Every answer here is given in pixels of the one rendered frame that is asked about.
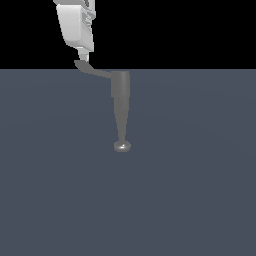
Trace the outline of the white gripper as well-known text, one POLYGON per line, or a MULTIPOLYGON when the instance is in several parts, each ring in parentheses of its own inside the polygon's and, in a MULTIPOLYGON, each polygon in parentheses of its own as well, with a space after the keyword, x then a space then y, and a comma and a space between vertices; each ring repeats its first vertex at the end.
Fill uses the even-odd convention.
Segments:
POLYGON ((92 21, 96 18, 95 0, 53 0, 65 43, 78 50, 79 58, 89 61, 94 51, 92 21))

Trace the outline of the grey faucet lever handle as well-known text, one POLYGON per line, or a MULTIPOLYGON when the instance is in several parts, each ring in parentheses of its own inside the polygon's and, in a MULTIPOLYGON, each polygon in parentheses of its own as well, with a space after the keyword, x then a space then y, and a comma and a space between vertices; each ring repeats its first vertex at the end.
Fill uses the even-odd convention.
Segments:
POLYGON ((83 73, 100 76, 104 78, 110 78, 111 73, 103 70, 94 69, 88 62, 84 60, 75 60, 75 66, 83 73))

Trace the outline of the grey L-shaped hook tool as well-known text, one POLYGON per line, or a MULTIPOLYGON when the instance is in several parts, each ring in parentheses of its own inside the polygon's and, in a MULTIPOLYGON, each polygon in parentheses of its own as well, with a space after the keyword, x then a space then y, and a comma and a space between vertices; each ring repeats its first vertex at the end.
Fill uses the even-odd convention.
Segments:
POLYGON ((114 115, 118 131, 118 141, 114 143, 114 150, 128 152, 131 148, 131 144, 126 140, 130 98, 130 74, 128 71, 111 72, 111 97, 114 99, 114 115))

